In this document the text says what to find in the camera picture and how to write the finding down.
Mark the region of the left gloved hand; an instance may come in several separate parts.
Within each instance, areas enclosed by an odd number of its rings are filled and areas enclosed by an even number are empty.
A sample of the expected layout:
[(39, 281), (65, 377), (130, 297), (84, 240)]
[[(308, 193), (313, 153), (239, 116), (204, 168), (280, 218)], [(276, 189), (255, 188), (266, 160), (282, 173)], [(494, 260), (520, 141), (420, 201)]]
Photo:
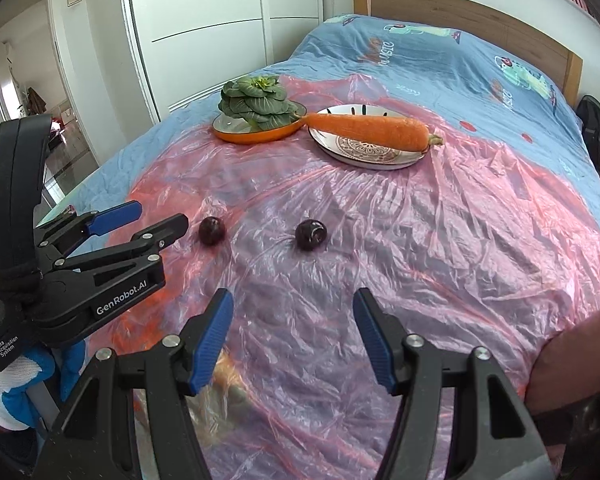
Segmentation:
[[(61, 401), (68, 399), (71, 390), (84, 370), (86, 344), (82, 340), (61, 351), (59, 369)], [(27, 396), (32, 386), (54, 376), (56, 361), (43, 347), (34, 347), (18, 356), (0, 372), (0, 427), (9, 431), (34, 428), (40, 413)]]

